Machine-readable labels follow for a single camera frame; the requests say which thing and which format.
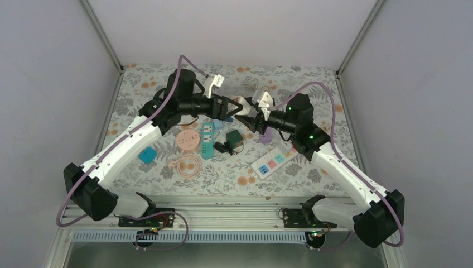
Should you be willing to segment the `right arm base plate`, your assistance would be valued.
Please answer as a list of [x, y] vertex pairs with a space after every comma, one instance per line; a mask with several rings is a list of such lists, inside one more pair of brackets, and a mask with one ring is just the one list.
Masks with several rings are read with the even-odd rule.
[[306, 219], [303, 209], [281, 208], [278, 216], [283, 221], [284, 228], [337, 228], [334, 223], [322, 222], [314, 218]]

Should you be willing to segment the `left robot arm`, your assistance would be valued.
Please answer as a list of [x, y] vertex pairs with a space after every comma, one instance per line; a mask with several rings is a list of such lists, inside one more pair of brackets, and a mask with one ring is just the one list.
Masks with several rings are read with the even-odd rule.
[[63, 171], [68, 199], [94, 221], [111, 214], [131, 216], [141, 226], [155, 219], [154, 204], [141, 193], [112, 193], [109, 187], [117, 175], [146, 147], [181, 122], [183, 115], [225, 120], [238, 113], [248, 114], [242, 98], [212, 93], [224, 77], [208, 75], [200, 83], [188, 69], [175, 70], [165, 88], [138, 111], [132, 123], [100, 153], [81, 165], [69, 164]]

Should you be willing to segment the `white cube socket adapter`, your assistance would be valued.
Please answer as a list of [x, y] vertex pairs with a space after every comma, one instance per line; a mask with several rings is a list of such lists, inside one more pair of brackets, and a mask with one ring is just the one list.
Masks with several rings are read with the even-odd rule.
[[235, 96], [234, 101], [242, 106], [242, 109], [236, 113], [239, 116], [247, 116], [252, 110], [251, 104], [242, 96]]

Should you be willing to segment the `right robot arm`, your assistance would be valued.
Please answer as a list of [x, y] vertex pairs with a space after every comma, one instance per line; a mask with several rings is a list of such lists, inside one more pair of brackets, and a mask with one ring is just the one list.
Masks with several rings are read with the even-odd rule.
[[364, 174], [340, 153], [333, 139], [313, 122], [314, 107], [306, 94], [298, 93], [288, 101], [284, 111], [262, 108], [256, 116], [235, 118], [252, 132], [267, 128], [289, 133], [295, 150], [309, 162], [325, 170], [344, 190], [352, 204], [315, 195], [302, 205], [302, 220], [308, 227], [321, 222], [334, 223], [353, 231], [367, 246], [376, 248], [401, 232], [405, 198], [398, 190], [388, 191]]

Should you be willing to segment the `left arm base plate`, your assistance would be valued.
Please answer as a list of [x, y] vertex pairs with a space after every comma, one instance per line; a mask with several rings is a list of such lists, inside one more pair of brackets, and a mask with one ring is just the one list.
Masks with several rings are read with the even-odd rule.
[[155, 208], [150, 214], [160, 213], [158, 216], [153, 216], [151, 218], [143, 220], [134, 220], [124, 216], [120, 216], [118, 226], [119, 227], [129, 227], [129, 228], [145, 228], [145, 229], [161, 229], [161, 228], [171, 228], [173, 227], [173, 222], [175, 219], [175, 209], [174, 208]]

